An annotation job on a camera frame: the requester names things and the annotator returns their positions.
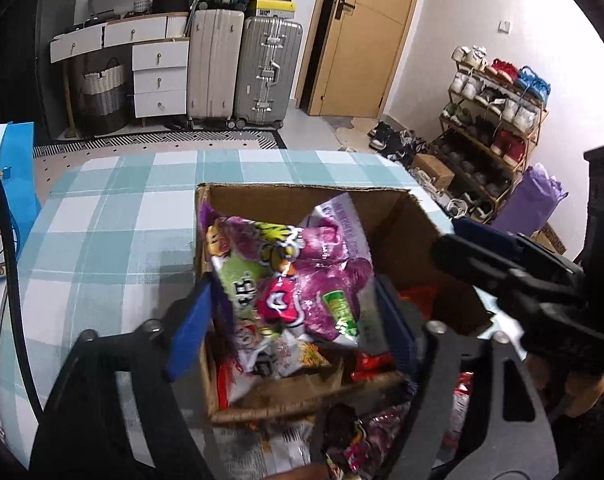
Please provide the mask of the right hand holding gripper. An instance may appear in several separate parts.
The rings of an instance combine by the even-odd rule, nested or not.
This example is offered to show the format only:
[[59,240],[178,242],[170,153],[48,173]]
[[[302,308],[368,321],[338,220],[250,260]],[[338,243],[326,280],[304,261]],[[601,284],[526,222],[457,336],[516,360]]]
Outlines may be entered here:
[[533,385],[545,408],[575,418],[589,411],[604,393],[604,374],[599,377],[579,373],[560,373],[561,387],[552,379],[552,368],[541,358],[529,354],[524,360]]

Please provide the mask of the left hand thumb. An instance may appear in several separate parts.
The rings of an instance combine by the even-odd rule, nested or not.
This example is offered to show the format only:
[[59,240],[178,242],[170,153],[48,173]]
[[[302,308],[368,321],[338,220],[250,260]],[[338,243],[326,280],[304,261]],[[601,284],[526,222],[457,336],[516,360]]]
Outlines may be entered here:
[[264,480],[328,480],[329,469],[324,463],[313,463],[290,471],[273,474]]

